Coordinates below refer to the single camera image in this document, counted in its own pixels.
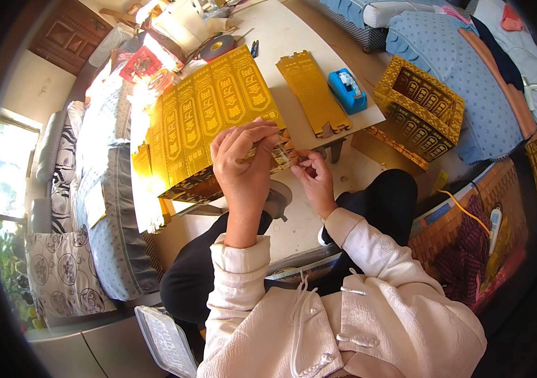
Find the window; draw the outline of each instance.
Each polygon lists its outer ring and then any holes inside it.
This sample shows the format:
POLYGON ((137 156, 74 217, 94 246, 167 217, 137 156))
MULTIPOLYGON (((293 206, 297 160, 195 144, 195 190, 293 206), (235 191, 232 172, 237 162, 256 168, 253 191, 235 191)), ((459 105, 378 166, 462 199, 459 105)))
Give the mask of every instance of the window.
POLYGON ((27 291, 25 259, 26 178, 40 130, 0 116, 0 280, 21 330, 36 328, 32 297, 27 291))

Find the cuff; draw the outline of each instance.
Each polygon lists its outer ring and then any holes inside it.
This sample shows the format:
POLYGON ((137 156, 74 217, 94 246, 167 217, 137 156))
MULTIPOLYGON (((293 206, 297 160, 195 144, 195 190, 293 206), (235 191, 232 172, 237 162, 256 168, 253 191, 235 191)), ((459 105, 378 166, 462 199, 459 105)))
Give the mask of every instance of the cuff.
POLYGON ((243 283, 266 276, 270 263, 270 237, 258 235, 256 244, 240 249, 225 246, 225 235, 221 234, 210 247, 217 277, 243 283))
POLYGON ((348 211, 345 208, 337 208, 325 220, 325 229, 338 247, 342 248, 350 231, 363 219, 365 219, 363 216, 348 211))

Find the wooden cabinet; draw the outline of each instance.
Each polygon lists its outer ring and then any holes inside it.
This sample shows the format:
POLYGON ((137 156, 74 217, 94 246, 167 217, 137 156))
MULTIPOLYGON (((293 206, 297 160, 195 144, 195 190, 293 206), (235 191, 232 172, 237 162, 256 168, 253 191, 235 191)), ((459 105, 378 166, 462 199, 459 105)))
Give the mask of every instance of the wooden cabinet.
POLYGON ((29 50, 77 76, 111 29, 82 3, 64 0, 40 27, 29 50))

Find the blue tape dispenser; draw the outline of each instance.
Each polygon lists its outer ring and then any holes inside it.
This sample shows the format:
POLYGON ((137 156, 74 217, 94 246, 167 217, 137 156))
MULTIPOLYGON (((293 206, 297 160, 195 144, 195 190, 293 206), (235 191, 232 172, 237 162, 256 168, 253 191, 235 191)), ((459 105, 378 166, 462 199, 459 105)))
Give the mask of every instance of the blue tape dispenser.
POLYGON ((331 72, 327 84, 349 116, 367 109, 367 95, 346 68, 331 72))

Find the white jacket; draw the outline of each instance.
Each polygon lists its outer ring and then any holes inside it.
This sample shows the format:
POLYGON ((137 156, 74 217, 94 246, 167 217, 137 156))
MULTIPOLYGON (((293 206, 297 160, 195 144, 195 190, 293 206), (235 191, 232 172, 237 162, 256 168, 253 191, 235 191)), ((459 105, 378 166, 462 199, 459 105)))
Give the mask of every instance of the white jacket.
POLYGON ((345 351, 373 361, 374 373, 391 372, 380 376, 469 377, 487 345, 473 312, 447 299, 408 247, 362 216, 338 208, 325 227, 365 275, 321 298, 303 287, 265 293, 270 237, 247 249, 218 238, 198 377, 326 377, 341 368, 376 376, 346 363, 345 351))

